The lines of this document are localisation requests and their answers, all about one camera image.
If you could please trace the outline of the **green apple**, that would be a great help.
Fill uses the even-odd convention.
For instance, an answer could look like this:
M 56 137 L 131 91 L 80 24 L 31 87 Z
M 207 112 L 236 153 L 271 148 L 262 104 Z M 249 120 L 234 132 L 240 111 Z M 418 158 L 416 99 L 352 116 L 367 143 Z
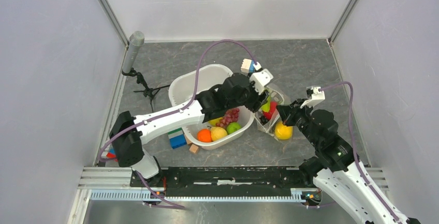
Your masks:
M 261 106 L 261 111 L 264 113 L 268 113 L 271 108 L 271 96 L 267 97 L 267 101 Z

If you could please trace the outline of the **red apple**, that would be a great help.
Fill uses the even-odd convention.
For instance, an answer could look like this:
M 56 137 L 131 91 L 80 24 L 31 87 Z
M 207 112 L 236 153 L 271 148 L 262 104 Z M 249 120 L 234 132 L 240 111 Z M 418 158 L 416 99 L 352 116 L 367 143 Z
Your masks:
M 270 111 L 268 113 L 262 113 L 268 120 L 271 120 L 273 118 L 273 115 L 276 112 L 276 106 L 277 106 L 277 102 L 276 101 L 272 101 L 271 102 L 271 108 Z

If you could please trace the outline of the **yellow apple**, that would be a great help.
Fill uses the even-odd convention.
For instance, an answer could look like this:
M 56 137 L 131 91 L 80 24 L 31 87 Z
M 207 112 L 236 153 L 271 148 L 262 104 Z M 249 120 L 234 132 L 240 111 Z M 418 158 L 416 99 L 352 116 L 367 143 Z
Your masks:
M 275 124 L 274 136 L 278 140 L 288 140 L 293 137 L 293 126 L 286 126 L 282 121 Z

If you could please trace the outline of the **clear dotted zip bag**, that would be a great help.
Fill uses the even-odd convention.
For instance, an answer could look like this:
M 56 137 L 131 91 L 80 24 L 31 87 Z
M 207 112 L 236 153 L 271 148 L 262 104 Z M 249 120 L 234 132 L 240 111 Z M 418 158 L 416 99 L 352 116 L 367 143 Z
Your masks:
M 290 140 L 293 136 L 293 127 L 282 124 L 276 107 L 290 104 L 291 99 L 274 83 L 269 84 L 266 89 L 269 93 L 267 103 L 254 114 L 257 128 L 277 141 Z

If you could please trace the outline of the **red grape bunch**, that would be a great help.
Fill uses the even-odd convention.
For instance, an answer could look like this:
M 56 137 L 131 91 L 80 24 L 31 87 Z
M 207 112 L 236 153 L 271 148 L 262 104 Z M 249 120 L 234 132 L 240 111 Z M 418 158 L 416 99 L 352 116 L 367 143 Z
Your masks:
M 225 115 L 222 117 L 221 123 L 217 127 L 226 128 L 229 123 L 231 122 L 237 122 L 239 118 L 240 110 L 239 108 L 233 108 L 230 110 L 227 110 Z

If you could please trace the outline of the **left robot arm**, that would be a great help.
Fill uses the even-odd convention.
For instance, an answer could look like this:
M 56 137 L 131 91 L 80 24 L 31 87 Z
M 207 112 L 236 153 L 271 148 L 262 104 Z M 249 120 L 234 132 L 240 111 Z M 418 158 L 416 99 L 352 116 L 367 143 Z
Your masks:
M 133 116 L 129 111 L 119 114 L 109 140 L 119 167 L 138 171 L 149 186 L 159 185 L 163 173 L 156 159 L 143 150 L 144 144 L 178 128 L 222 117 L 233 108 L 244 106 L 251 112 L 258 111 L 267 101 L 266 86 L 272 79 L 266 69 L 249 76 L 234 73 L 223 83 L 172 108 L 146 115 Z

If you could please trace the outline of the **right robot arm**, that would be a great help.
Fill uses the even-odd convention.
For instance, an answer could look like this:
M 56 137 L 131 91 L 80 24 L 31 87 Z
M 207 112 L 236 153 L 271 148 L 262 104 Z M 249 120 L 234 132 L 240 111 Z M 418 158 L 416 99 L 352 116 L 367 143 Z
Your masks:
M 353 147 L 338 135 L 333 113 L 302 108 L 302 103 L 276 107 L 283 124 L 297 127 L 315 148 L 315 156 L 299 167 L 300 183 L 322 189 L 356 223 L 419 223 L 383 194 Z

